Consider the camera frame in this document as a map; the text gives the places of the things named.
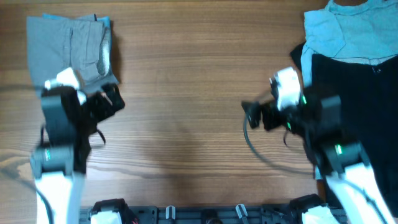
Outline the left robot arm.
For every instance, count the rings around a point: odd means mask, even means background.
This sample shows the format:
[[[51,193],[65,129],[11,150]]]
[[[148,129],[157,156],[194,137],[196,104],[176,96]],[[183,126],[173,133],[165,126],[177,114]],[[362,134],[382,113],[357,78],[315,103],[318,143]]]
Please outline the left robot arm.
[[[91,152],[90,136],[98,123],[125,107],[114,83],[79,99],[72,86],[44,88],[41,95],[45,124],[30,156],[37,194],[37,223],[78,223]]]

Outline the black shorts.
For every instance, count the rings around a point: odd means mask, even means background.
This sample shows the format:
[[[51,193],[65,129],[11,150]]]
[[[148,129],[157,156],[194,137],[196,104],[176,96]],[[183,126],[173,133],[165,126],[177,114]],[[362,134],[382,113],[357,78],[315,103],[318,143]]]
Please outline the black shorts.
[[[341,98],[344,125],[362,142],[379,190],[397,216],[397,57],[363,65],[312,56],[312,83]]]

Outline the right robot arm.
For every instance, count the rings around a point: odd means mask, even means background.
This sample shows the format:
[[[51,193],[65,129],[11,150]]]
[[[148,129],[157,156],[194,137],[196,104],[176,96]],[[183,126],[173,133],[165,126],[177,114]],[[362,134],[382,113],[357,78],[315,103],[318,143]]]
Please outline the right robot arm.
[[[376,183],[361,141],[340,121],[337,95],[300,94],[294,101],[279,96],[267,102],[242,101],[244,128],[260,124],[271,131],[284,126],[303,139],[308,160],[318,167],[351,223],[394,223]]]

